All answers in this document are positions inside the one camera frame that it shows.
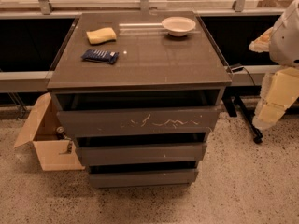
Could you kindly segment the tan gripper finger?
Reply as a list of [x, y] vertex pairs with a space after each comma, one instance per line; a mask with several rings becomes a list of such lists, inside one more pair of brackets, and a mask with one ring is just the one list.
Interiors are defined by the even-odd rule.
[[272, 34], [273, 28], [270, 27], [265, 32], [263, 32], [259, 37], [253, 40], [249, 44], [249, 50], [262, 53], [269, 51], [270, 36]]

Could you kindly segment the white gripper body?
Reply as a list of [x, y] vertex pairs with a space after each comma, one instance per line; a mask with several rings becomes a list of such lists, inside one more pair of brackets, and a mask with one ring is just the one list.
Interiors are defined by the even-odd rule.
[[260, 130], [274, 126], [299, 98], [299, 70], [288, 67], [266, 74], [260, 100], [256, 105], [253, 125]]

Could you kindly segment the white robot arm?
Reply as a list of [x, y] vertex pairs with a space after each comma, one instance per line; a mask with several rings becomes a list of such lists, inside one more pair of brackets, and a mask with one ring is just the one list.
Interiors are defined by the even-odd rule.
[[268, 52], [281, 65], [264, 75], [253, 125], [260, 130], [274, 126], [299, 98], [299, 0], [293, 0], [275, 24], [249, 44], [249, 50]]

